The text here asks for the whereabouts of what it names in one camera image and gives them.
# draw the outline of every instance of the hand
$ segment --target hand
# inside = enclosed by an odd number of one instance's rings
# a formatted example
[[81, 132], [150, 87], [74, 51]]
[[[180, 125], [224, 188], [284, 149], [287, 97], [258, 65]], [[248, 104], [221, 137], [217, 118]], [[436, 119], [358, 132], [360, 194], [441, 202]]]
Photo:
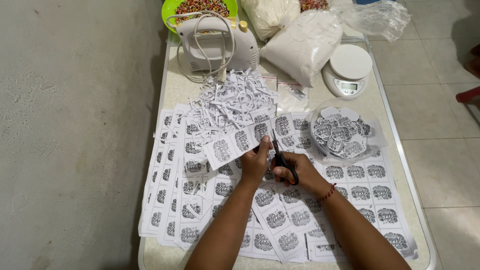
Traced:
[[[288, 164], [295, 168], [299, 177], [299, 185], [306, 190], [324, 196], [330, 191], [331, 185], [323, 178], [305, 154], [294, 154], [290, 152], [282, 152]], [[290, 170], [285, 167], [276, 167], [275, 159], [272, 160], [270, 168], [275, 174], [275, 181], [280, 182], [280, 178], [286, 178], [293, 181], [293, 175]], [[289, 186], [290, 182], [285, 180], [285, 186]]]
[[241, 181], [253, 183], [255, 188], [258, 187], [262, 178], [267, 171], [268, 150], [272, 149], [270, 137], [264, 136], [260, 142], [260, 146], [246, 152], [240, 157], [241, 162]]

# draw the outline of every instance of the power cord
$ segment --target power cord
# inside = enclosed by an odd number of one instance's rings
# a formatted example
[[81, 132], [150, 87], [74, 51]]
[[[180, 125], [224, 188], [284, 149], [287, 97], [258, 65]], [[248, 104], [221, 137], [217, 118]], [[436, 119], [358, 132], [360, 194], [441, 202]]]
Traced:
[[[202, 71], [202, 74], [203, 74], [203, 78], [198, 78], [198, 77], [193, 77], [193, 76], [190, 76], [188, 74], [186, 74], [184, 72], [184, 70], [182, 69], [181, 67], [181, 64], [180, 64], [180, 59], [179, 59], [179, 51], [180, 51], [180, 46], [182, 45], [181, 41], [177, 47], [177, 62], [179, 64], [179, 68], [180, 68], [180, 71], [183, 73], [183, 75], [185, 75], [185, 77], [187, 77], [189, 80], [191, 80], [192, 82], [194, 83], [204, 83], [207, 78], [210, 76], [210, 75], [213, 75], [215, 73], [218, 73], [217, 75], [217, 80], [221, 81], [221, 82], [224, 82], [226, 80], [226, 77], [227, 77], [227, 65], [230, 63], [230, 61], [232, 60], [232, 57], [233, 57], [233, 53], [235, 52], [235, 38], [233, 36], [233, 30], [232, 28], [230, 27], [230, 22], [228, 19], [225, 19], [224, 17], [222, 17], [220, 14], [216, 13], [216, 12], [213, 12], [213, 11], [200, 11], [200, 12], [191, 12], [191, 13], [185, 13], [185, 14], [176, 14], [176, 15], [172, 15], [172, 16], [169, 16], [167, 18], [167, 25], [170, 26], [171, 28], [176, 28], [176, 25], [173, 25], [171, 22], [170, 22], [170, 18], [181, 18], [181, 17], [190, 17], [192, 15], [200, 15], [200, 17], [197, 19], [197, 22], [195, 23], [195, 27], [193, 28], [193, 38], [195, 40], [195, 43], [197, 44], [198, 46], [198, 49], [200, 50], [200, 52], [202, 53], [202, 55], [205, 57], [205, 59], [207, 60], [208, 62], [208, 68], [209, 68], [209, 72], [207, 74], [203, 73]], [[226, 46], [225, 46], [225, 35], [224, 33], [222, 32], [222, 38], [223, 38], [223, 56], [222, 56], [222, 61], [221, 61], [221, 64], [220, 64], [220, 68], [215, 70], [215, 71], [212, 71], [212, 65], [210, 63], [210, 59], [208, 58], [208, 56], [205, 54], [204, 50], [202, 49], [202, 47], [200, 47], [200, 44], [198, 43], [198, 40], [197, 40], [197, 27], [198, 27], [198, 24], [200, 23], [200, 21], [206, 17], [218, 17], [219, 19], [221, 19], [225, 25], [227, 26], [227, 29], [229, 31], [229, 34], [231, 36], [231, 39], [232, 39], [232, 54], [229, 58], [228, 61], [225, 61], [225, 54], [226, 54]]]

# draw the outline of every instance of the clear plastic bowl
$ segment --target clear plastic bowl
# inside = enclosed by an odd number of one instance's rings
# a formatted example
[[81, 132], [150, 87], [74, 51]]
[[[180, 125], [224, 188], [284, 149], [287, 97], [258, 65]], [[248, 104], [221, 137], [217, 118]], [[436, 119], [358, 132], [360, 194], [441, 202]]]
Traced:
[[[317, 123], [317, 119], [321, 116], [320, 112], [323, 109], [328, 107], [335, 107], [337, 109], [340, 108], [349, 108], [355, 112], [357, 112], [362, 120], [370, 125], [372, 131], [370, 135], [366, 137], [366, 147], [367, 149], [360, 153], [359, 155], [352, 157], [352, 158], [341, 158], [336, 155], [332, 155], [332, 151], [328, 147], [323, 147], [315, 138], [313, 134], [313, 126]], [[356, 162], [360, 160], [367, 159], [371, 157], [375, 152], [377, 152], [380, 148], [385, 147], [388, 145], [388, 142], [385, 139], [382, 126], [380, 125], [380, 121], [375, 116], [375, 114], [365, 105], [362, 104], [357, 99], [351, 98], [332, 98], [326, 100], [322, 104], [320, 104], [315, 110], [309, 113], [310, 118], [310, 134], [312, 136], [313, 144], [324, 154], [327, 156], [340, 160], [343, 162]]]

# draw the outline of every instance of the black scissor handle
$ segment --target black scissor handle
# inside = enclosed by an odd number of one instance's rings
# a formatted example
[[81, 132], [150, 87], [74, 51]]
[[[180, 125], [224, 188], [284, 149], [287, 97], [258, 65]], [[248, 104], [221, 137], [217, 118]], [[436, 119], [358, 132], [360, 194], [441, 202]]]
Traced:
[[[275, 154], [275, 165], [287, 168], [290, 172], [292, 172], [294, 182], [292, 183], [292, 181], [288, 180], [290, 182], [290, 184], [292, 184], [292, 185], [298, 185], [299, 184], [299, 176], [298, 176], [297, 172], [295, 171], [294, 168], [292, 168], [287, 163], [287, 161], [283, 157], [283, 154], [281, 154], [281, 153], [280, 154]], [[283, 181], [285, 181], [285, 178], [281, 177], [280, 182], [283, 182]]]

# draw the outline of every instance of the concrete wall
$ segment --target concrete wall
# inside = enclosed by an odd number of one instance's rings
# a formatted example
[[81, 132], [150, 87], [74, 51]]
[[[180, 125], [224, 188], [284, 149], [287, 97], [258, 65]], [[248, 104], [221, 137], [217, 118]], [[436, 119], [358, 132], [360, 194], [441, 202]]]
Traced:
[[0, 269], [137, 266], [160, 11], [161, 0], [0, 1]]

